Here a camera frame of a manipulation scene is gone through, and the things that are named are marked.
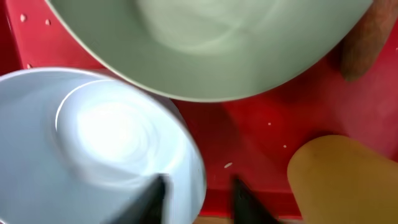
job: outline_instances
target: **yellow object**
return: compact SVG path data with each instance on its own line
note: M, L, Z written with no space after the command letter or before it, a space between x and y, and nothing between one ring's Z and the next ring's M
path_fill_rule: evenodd
M398 223L398 164L357 141L314 139L287 173L306 224Z

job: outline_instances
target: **black object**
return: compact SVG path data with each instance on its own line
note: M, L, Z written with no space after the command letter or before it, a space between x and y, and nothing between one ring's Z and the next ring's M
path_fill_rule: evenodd
M280 224L237 176L233 177L232 187L234 224ZM165 177L160 175L110 224L161 224L166 193Z

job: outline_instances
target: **white speck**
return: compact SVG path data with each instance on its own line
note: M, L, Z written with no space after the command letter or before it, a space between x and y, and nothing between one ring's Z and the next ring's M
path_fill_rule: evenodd
M21 22L25 22L26 21L26 16L24 14L21 14Z
M229 162L229 163L225 164L224 168L228 168L228 167L230 167L231 165L232 165L232 162Z

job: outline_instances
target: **red table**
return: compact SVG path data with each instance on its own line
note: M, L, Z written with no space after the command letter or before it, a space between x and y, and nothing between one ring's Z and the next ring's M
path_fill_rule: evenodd
M102 68L44 0L0 1L1 73L28 64ZM205 161L208 191L202 214L228 214L229 177L238 173L276 215L300 217L285 170L293 153L316 136L345 134L398 160L398 25L371 71L354 83L346 83L338 71L339 52L337 46L297 78L244 100L174 101Z

